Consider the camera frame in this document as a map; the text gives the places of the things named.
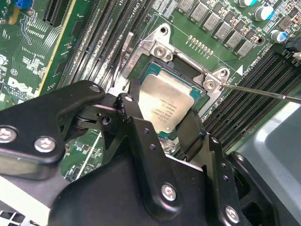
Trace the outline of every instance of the capacitor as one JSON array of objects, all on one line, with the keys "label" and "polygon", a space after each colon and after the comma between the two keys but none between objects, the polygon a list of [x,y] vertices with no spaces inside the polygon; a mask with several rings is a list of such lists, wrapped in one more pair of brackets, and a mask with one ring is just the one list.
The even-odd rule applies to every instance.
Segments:
[{"label": "capacitor", "polygon": [[260,6],[254,11],[255,20],[270,20],[274,15],[274,9],[272,6]]},{"label": "capacitor", "polygon": [[269,34],[269,38],[275,42],[283,43],[287,40],[287,34],[278,30],[273,30]]},{"label": "capacitor", "polygon": [[257,2],[257,0],[238,0],[238,5],[240,7],[252,6]]}]

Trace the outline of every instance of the screw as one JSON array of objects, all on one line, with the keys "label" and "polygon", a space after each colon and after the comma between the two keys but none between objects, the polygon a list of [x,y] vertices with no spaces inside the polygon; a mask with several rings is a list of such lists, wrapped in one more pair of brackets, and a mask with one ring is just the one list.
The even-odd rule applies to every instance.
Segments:
[{"label": "screw", "polygon": [[55,149],[55,141],[50,137],[41,137],[34,142],[34,148],[42,153],[48,153]]},{"label": "screw", "polygon": [[162,56],[163,55],[163,50],[162,49],[157,49],[157,54],[158,54],[158,56]]},{"label": "screw", "polygon": [[208,90],[215,89],[215,82],[211,79],[207,80],[205,86]]},{"label": "screw", "polygon": [[131,96],[126,96],[125,99],[126,99],[127,101],[130,101],[130,102],[133,102],[133,101],[134,101],[134,99],[133,99]]},{"label": "screw", "polygon": [[11,128],[0,128],[0,143],[12,142],[17,137],[17,133]]},{"label": "screw", "polygon": [[233,223],[237,224],[239,222],[239,216],[236,213],[236,211],[230,207],[230,206],[226,206],[226,214],[227,217],[229,218],[230,221],[232,221]]},{"label": "screw", "polygon": [[171,60],[171,59],[172,59],[172,56],[171,56],[171,55],[167,55],[167,56],[166,56],[166,59],[167,59],[167,60]]},{"label": "screw", "polygon": [[215,142],[215,143],[219,143],[218,140],[215,137],[211,137],[211,139]]},{"label": "screw", "polygon": [[96,93],[99,93],[99,92],[100,92],[100,89],[99,89],[98,86],[96,86],[96,85],[90,86],[90,89],[91,89],[92,91],[96,92]]},{"label": "screw", "polygon": [[166,50],[162,46],[158,46],[154,49],[155,57],[157,58],[163,58],[166,54]]},{"label": "screw", "polygon": [[177,197],[177,193],[175,192],[174,188],[167,184],[163,184],[161,192],[164,198],[166,198],[169,201],[174,201]]},{"label": "screw", "polygon": [[237,156],[237,158],[238,158],[240,161],[244,161],[244,157],[241,156],[240,154],[237,154],[236,156]]}]

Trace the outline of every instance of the dimm slot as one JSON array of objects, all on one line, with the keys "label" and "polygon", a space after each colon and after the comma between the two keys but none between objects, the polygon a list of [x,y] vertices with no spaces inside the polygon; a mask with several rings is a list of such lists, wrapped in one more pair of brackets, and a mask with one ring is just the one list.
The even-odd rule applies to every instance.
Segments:
[{"label": "dimm slot", "polygon": [[70,57],[70,60],[68,61],[68,64],[63,71],[63,81],[61,82],[61,86],[66,86],[72,83],[79,64],[84,57],[87,46],[90,43],[91,38],[95,33],[95,29],[97,28],[97,25],[103,17],[109,2],[110,0],[96,1],[95,7],[92,8],[91,13],[89,14],[90,16],[80,34],[78,45],[76,48],[74,48],[72,57]]},{"label": "dimm slot", "polygon": [[65,67],[65,69],[62,73],[62,77],[61,77],[61,79],[60,79],[60,81],[57,85],[58,88],[61,88],[62,86],[64,86],[65,81],[68,78],[70,67],[72,66],[72,63],[73,63],[73,61],[75,59],[75,56],[76,56],[76,53],[79,50],[80,43],[82,42],[82,40],[84,39],[84,36],[86,35],[87,28],[88,28],[89,24],[91,23],[91,21],[93,19],[93,15],[95,14],[97,9],[99,8],[99,4],[100,4],[100,0],[94,0],[93,5],[91,6],[90,11],[88,13],[88,15],[90,15],[90,16],[85,21],[85,24],[83,26],[84,29],[82,29],[82,31],[80,32],[79,38],[78,38],[78,40],[75,44],[74,50],[71,54],[71,57],[69,58],[69,60],[67,62],[67,65],[66,65],[66,67]]},{"label": "dimm slot", "polygon": [[[274,67],[272,68],[272,70],[269,72],[268,75],[265,75],[264,78],[262,80],[259,80],[259,84],[257,86],[254,87],[254,89],[258,89],[258,90],[265,90],[265,87],[267,86],[267,84],[269,84],[270,82],[272,82],[272,80],[275,78],[276,75],[278,75],[279,72],[281,72],[283,70],[283,68],[285,67],[285,61],[281,60],[278,63],[278,67]],[[245,110],[245,108],[247,107],[248,103],[250,103],[254,98],[255,95],[246,93],[246,92],[241,92],[242,93],[242,101],[237,101],[234,105],[233,105],[233,110],[230,114],[228,115],[223,115],[220,118],[220,122],[219,124],[214,128],[214,130],[210,130],[209,132],[214,134],[215,136],[219,136],[220,133],[223,133],[223,130],[221,129],[222,126],[224,125],[228,125],[231,123],[231,121],[235,120],[235,118],[237,117],[237,115],[239,115],[242,111]]]},{"label": "dimm slot", "polygon": [[90,65],[87,66],[87,64],[89,64],[89,62],[91,61],[91,54],[92,54],[92,50],[93,50],[91,48],[91,44],[93,42],[95,42],[95,40],[99,39],[99,36],[101,33],[104,33],[104,28],[105,28],[105,26],[108,25],[110,17],[116,8],[117,2],[118,2],[118,0],[113,0],[110,2],[100,24],[98,25],[98,29],[96,30],[95,34],[93,35],[92,40],[87,45],[87,49],[85,51],[85,59],[86,60],[82,61],[80,63],[80,67],[74,76],[73,82],[77,82],[77,81],[81,80],[81,78],[82,78],[82,76],[84,76],[83,74],[85,74],[86,70],[89,70],[91,68]]},{"label": "dimm slot", "polygon": [[104,50],[105,45],[107,44],[109,38],[111,37],[112,32],[115,29],[117,22],[120,19],[120,16],[127,4],[127,0],[122,1],[122,4],[119,4],[119,10],[116,15],[114,15],[114,19],[111,19],[110,22],[105,22],[102,24],[100,29],[97,31],[96,36],[94,37],[89,48],[91,49],[91,57],[89,58],[88,66],[85,67],[85,71],[80,73],[81,79],[87,80],[92,70],[94,69],[99,56]]},{"label": "dimm slot", "polygon": [[[288,87],[286,87],[286,89],[284,90],[284,94],[287,95],[300,82],[301,82],[300,76],[295,78],[294,81],[291,82]],[[253,118],[253,120],[250,121],[247,124],[247,126],[239,134],[236,134],[234,137],[230,137],[228,140],[224,141],[224,143],[227,143],[227,144],[223,147],[223,149],[225,151],[229,150],[239,139],[241,139],[241,137],[243,137],[245,135],[245,133],[247,131],[249,131],[251,128],[253,128],[263,118],[263,116],[265,116],[268,112],[270,112],[279,102],[280,102],[280,100],[272,99],[269,102],[269,104],[266,105],[265,108],[262,111],[260,111],[256,115],[256,117]]]},{"label": "dimm slot", "polygon": [[[113,48],[113,45],[115,44],[117,38],[119,37],[121,30],[124,28],[129,15],[132,13],[132,11],[134,9],[135,3],[136,3],[135,0],[131,0],[128,3],[126,10],[124,10],[124,12],[121,16],[121,19],[120,19],[119,23],[117,24],[117,28],[114,30],[113,35],[111,36],[111,40],[105,46],[105,51],[101,55],[101,58],[105,57],[108,54],[108,52],[110,52],[110,50]],[[97,75],[99,74],[99,70],[98,71],[93,70],[93,71],[94,71],[94,73],[91,73],[89,75],[90,81],[94,81],[95,78],[97,77]]]},{"label": "dimm slot", "polygon": [[146,6],[143,7],[143,13],[142,15],[139,17],[139,19],[136,21],[136,23],[134,24],[134,29],[133,29],[133,34],[136,35],[139,28],[141,27],[142,23],[145,21],[146,16],[148,15],[151,7],[153,6],[153,4],[155,3],[156,0],[150,0]]},{"label": "dimm slot", "polygon": [[[278,59],[278,55],[272,53],[267,56],[262,62],[255,66],[254,70],[245,76],[239,83],[240,86],[251,88],[252,85],[271,67],[271,65]],[[213,111],[211,116],[204,122],[205,128],[210,131],[220,118],[225,115],[232,106],[243,96],[243,92],[232,90],[221,105]]]},{"label": "dimm slot", "polygon": [[[279,84],[285,84],[292,75],[295,74],[295,71],[291,68],[289,71],[287,71],[277,82],[274,82],[273,85],[267,90],[268,92],[278,92],[279,90]],[[243,125],[245,123],[245,121],[248,119],[248,115],[254,115],[256,113],[256,111],[258,111],[259,108],[261,108],[261,106],[263,104],[266,104],[266,101],[268,100],[269,97],[263,97],[263,96],[258,96],[255,94],[252,94],[252,100],[248,103],[248,105],[246,105],[247,107],[247,111],[244,111],[241,113],[243,113],[242,115],[240,115],[238,117],[238,121],[236,121],[235,123],[229,124],[227,125],[227,131],[223,131],[221,133],[222,136],[217,135],[218,137],[220,137],[221,140],[225,140],[225,138],[227,136],[229,136],[229,133],[237,130],[238,127],[240,127],[240,125]]]},{"label": "dimm slot", "polygon": [[[135,24],[137,18],[141,14],[141,11],[142,11],[142,9],[143,9],[146,2],[147,2],[147,0],[141,1],[139,7],[136,8],[133,11],[133,13],[131,14],[131,16],[128,19],[125,26],[121,27],[123,30],[119,33],[118,39],[115,42],[112,42],[112,44],[114,45],[113,49],[111,49],[111,51],[109,51],[109,50],[106,51],[102,55],[102,59],[101,59],[102,64],[104,62],[108,62],[106,67],[104,69],[101,69],[102,71],[104,71],[104,74],[107,74],[107,72],[110,69],[112,63],[116,60],[116,58],[117,58],[118,54],[120,53],[120,50],[121,50],[125,40],[127,38],[127,34],[132,30],[133,25]],[[107,81],[105,83],[102,83],[101,86],[102,87],[107,87],[109,80],[110,79],[107,79]]]}]

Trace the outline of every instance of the black plastic bracket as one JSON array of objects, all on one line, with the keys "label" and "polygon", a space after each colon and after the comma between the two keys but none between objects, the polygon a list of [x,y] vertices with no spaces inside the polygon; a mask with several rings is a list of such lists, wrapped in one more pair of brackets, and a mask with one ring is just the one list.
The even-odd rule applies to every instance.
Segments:
[{"label": "black plastic bracket", "polygon": [[[105,142],[105,162],[120,154],[122,142],[129,143],[146,209],[156,219],[170,220],[181,211],[182,194],[152,123],[143,119],[135,99],[137,97],[121,93],[114,99],[113,95],[107,95],[101,104],[83,109],[74,123],[78,128],[105,132],[104,135],[109,138]],[[103,118],[110,123],[104,124]],[[163,195],[162,188],[166,185],[170,192],[175,192],[172,194],[175,200],[171,201]]]},{"label": "black plastic bracket", "polygon": [[[0,174],[38,180],[53,176],[65,154],[64,140],[74,115],[104,96],[99,86],[81,81],[1,111],[0,128],[12,129],[16,138],[0,143]],[[52,151],[35,148],[42,137],[53,140]]]}]

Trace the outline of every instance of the screwdriver shaft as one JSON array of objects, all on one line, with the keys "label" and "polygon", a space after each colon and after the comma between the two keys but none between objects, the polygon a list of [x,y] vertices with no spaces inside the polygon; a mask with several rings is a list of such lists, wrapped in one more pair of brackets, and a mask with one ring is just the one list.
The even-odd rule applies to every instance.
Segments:
[{"label": "screwdriver shaft", "polygon": [[288,101],[288,102],[294,102],[294,103],[301,104],[301,99],[285,96],[285,95],[278,94],[278,93],[271,93],[271,92],[267,92],[267,91],[263,91],[263,90],[250,89],[250,88],[246,88],[246,87],[234,86],[234,85],[229,85],[229,84],[222,84],[222,86],[230,88],[230,89],[236,89],[236,90],[240,90],[240,91],[244,91],[244,92],[248,92],[248,93],[254,93],[254,94],[258,94],[258,95],[263,95],[263,96],[272,97],[272,98],[276,98],[276,99],[280,99],[280,100],[284,100],[284,101]]}]

